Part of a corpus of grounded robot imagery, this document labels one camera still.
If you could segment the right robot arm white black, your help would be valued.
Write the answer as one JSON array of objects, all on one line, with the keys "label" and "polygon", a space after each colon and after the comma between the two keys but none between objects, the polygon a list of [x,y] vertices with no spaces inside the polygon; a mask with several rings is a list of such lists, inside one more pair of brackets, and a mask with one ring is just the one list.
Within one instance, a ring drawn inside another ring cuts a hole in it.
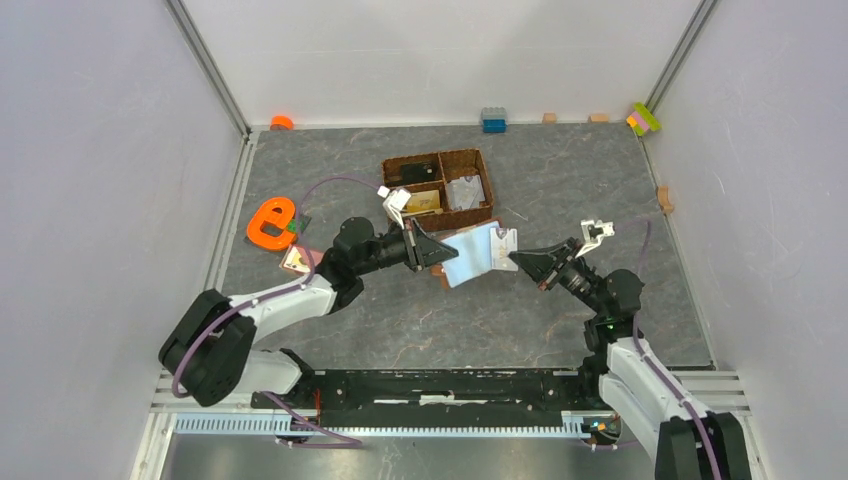
[{"label": "right robot arm white black", "polygon": [[619,414],[652,459],[657,479],[751,478],[739,420],[686,390],[639,330],[641,279],[628,269],[599,275],[581,255],[583,246],[570,238],[509,255],[540,290],[561,286],[594,313],[584,324],[590,354],[578,369],[580,400]]}]

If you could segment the dark grey card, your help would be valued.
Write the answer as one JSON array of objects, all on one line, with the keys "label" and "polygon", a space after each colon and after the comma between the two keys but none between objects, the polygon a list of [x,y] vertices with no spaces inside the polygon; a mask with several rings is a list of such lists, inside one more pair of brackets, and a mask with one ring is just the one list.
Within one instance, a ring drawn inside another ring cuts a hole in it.
[{"label": "dark grey card", "polygon": [[399,167],[398,185],[412,185],[435,181],[438,167],[432,162],[407,163]]}]

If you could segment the brown leather card holder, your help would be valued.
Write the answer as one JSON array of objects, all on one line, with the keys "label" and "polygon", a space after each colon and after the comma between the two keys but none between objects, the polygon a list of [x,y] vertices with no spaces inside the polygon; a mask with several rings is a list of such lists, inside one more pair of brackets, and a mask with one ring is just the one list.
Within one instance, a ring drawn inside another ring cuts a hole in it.
[{"label": "brown leather card holder", "polygon": [[490,231],[501,226],[501,221],[494,218],[450,233],[439,234],[437,239],[454,248],[458,256],[431,267],[430,274],[440,280],[443,288],[451,289],[490,272]]}]

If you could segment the white card with emblem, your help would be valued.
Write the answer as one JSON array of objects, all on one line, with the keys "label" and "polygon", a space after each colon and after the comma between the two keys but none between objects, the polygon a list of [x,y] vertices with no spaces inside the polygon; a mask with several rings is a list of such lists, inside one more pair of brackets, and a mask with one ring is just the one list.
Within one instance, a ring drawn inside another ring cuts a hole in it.
[{"label": "white card with emblem", "polygon": [[510,254],[518,250],[518,231],[514,228],[493,227],[490,233],[491,268],[517,272],[518,265]]}]

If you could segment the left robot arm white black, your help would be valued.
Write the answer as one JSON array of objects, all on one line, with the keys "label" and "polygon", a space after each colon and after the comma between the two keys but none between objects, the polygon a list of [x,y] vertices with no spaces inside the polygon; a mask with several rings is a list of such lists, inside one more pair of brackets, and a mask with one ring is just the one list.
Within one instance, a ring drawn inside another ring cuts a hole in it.
[{"label": "left robot arm white black", "polygon": [[294,359],[285,353],[256,351],[257,341],[346,308],[363,292],[366,274],[399,264],[417,272],[458,255],[456,248],[425,232],[415,219],[376,234],[368,219],[351,217],[303,279],[232,297],[216,289],[201,292],[158,354],[172,375],[172,394],[209,407],[240,385],[259,390],[269,373]]}]

